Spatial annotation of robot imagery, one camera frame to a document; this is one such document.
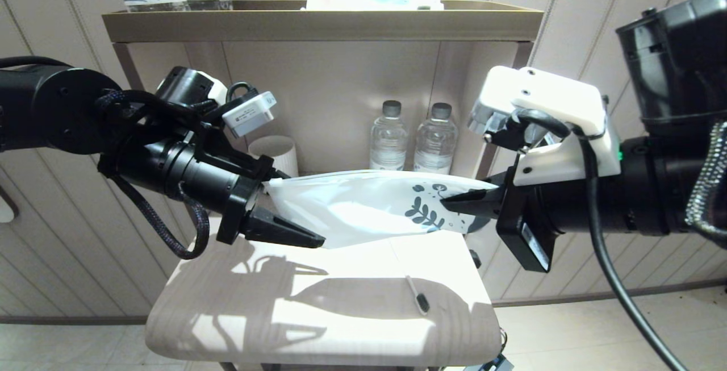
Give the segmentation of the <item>white blue-printed plastic bag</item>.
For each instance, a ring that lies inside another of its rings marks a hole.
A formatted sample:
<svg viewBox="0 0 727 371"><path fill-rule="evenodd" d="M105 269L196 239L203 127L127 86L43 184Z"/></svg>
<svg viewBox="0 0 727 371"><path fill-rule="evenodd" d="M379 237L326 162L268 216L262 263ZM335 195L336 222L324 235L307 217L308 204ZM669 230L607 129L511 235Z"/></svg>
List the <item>white blue-printed plastic bag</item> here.
<svg viewBox="0 0 727 371"><path fill-rule="evenodd" d="M353 170L265 183L276 210L320 236L324 248L350 247L397 236L478 228L474 216L447 210L442 201L494 185L453 175Z"/></svg>

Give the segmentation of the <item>white ribbed mug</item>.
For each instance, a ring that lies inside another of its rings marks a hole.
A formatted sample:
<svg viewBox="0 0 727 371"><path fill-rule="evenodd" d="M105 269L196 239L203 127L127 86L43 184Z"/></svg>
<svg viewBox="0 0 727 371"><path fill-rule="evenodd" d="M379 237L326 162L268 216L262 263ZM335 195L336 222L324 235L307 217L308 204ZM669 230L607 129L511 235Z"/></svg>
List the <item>white ribbed mug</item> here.
<svg viewBox="0 0 727 371"><path fill-rule="evenodd" d="M263 136L248 145L251 156L268 156L273 159L273 167L289 177L298 177L298 154L292 138L282 135Z"/></svg>

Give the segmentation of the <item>clear plastic water bottle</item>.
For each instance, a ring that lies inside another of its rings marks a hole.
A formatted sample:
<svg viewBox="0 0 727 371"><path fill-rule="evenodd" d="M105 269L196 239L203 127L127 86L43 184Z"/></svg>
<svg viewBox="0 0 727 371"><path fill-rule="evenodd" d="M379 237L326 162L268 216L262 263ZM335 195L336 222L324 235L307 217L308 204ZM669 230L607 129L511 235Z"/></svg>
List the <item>clear plastic water bottle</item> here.
<svg viewBox="0 0 727 371"><path fill-rule="evenodd" d="M374 120L370 131L369 168L402 171L407 159L408 132L400 119L402 104L386 100L382 114Z"/></svg>
<svg viewBox="0 0 727 371"><path fill-rule="evenodd" d="M458 128L452 120L452 106L438 102L429 118L416 131L413 171L449 174L457 145Z"/></svg>

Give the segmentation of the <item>white toothbrush dark bristles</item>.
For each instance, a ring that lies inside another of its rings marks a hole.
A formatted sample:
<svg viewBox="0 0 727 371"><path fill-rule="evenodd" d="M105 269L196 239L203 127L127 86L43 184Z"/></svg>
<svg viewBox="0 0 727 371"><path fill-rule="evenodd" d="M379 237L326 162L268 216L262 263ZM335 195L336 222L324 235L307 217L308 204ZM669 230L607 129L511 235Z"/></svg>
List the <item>white toothbrush dark bristles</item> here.
<svg viewBox="0 0 727 371"><path fill-rule="evenodd" d="M415 299L415 305L418 311L420 312L421 316L428 316L429 313L429 302L424 293L421 293L421 291L418 291L418 288L416 288L415 281L413 278L411 278L410 275L404 276L405 281L407 281L407 285L410 288L411 293L413 294L413 298Z"/></svg>

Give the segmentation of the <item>blue floor device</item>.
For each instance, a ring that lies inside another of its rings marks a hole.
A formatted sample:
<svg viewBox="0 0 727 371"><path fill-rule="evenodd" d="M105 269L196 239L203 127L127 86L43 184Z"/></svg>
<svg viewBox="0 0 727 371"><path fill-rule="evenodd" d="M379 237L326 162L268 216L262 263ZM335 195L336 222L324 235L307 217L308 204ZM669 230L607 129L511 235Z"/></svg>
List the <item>blue floor device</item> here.
<svg viewBox="0 0 727 371"><path fill-rule="evenodd" d="M513 363L505 355L498 355L484 364L466 366L462 371L514 371L514 368Z"/></svg>

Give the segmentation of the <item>beige wooden shelf unit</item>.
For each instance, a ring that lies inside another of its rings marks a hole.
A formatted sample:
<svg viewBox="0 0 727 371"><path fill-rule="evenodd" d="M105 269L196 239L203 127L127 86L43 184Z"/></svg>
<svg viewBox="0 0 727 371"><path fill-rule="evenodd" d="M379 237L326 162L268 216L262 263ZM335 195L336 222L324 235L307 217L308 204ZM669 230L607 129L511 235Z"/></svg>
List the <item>beige wooden shelf unit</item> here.
<svg viewBox="0 0 727 371"><path fill-rule="evenodd" d="M425 114L454 94L460 127L492 66L533 43L543 12L484 1L442 11L307 11L304 1L236 1L231 11L114 12L102 19L127 77L156 90L166 66L244 80L278 100L275 128L312 172L364 170L385 98ZM429 302L421 316L404 276ZM342 248L211 239L181 260L148 316L160 356L231 364L470 366L501 350L496 313L461 233Z"/></svg>

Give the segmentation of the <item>white blue packet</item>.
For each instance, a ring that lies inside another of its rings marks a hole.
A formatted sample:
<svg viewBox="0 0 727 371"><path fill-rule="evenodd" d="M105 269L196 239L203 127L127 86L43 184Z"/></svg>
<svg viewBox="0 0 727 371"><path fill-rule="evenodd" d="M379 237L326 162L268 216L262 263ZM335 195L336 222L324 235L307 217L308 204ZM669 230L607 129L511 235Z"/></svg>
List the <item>white blue packet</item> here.
<svg viewBox="0 0 727 371"><path fill-rule="evenodd" d="M442 0L306 0L307 11L442 11Z"/></svg>

